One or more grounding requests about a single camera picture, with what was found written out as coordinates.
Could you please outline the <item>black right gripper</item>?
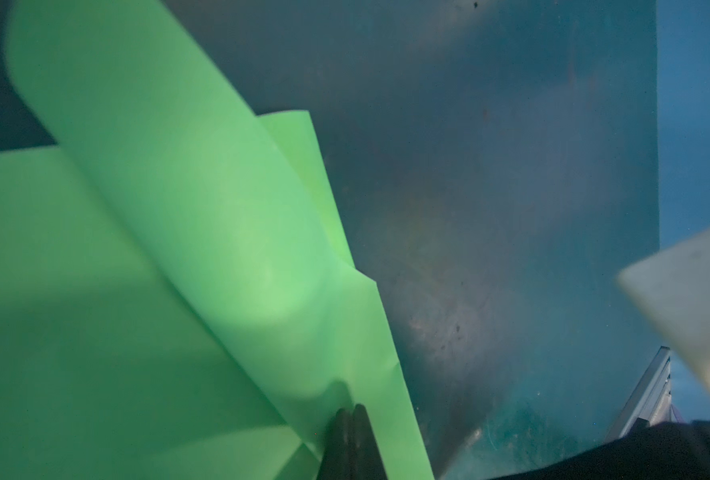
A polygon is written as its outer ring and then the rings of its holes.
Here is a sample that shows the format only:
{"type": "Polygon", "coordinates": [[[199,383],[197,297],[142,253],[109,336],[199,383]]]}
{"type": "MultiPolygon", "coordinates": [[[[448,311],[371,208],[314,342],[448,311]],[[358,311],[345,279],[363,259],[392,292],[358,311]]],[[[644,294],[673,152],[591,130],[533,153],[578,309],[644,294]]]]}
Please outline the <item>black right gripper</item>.
{"type": "Polygon", "coordinates": [[[710,479],[710,421],[664,422],[556,464],[511,476],[533,479],[710,479]]]}

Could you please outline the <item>green square paper sheet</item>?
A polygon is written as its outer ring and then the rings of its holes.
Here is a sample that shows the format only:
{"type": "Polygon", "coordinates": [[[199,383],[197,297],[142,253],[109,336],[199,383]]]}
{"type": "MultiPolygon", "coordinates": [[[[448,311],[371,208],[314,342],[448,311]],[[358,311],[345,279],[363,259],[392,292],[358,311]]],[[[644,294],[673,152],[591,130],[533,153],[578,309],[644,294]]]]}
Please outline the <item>green square paper sheet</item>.
{"type": "Polygon", "coordinates": [[[0,479],[312,479],[355,404],[432,477],[308,113],[160,1],[0,1],[0,479]]]}

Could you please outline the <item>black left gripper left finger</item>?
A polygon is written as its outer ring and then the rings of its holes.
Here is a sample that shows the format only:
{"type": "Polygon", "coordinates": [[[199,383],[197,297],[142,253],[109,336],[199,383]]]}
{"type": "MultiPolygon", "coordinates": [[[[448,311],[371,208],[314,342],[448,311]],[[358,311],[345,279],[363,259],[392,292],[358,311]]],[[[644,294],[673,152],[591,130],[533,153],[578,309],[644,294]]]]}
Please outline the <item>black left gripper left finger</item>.
{"type": "Polygon", "coordinates": [[[326,434],[325,449],[317,480],[349,480],[351,478],[351,423],[352,415],[349,410],[340,409],[337,411],[326,434]]]}

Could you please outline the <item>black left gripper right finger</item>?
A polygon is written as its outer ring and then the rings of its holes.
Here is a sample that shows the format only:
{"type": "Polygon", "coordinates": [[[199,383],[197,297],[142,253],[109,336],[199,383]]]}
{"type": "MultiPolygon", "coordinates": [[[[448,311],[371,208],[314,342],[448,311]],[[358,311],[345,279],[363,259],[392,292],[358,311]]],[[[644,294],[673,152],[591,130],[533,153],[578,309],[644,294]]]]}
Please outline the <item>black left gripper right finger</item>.
{"type": "Polygon", "coordinates": [[[350,478],[387,480],[378,444],[364,405],[355,406],[350,430],[350,478]]]}

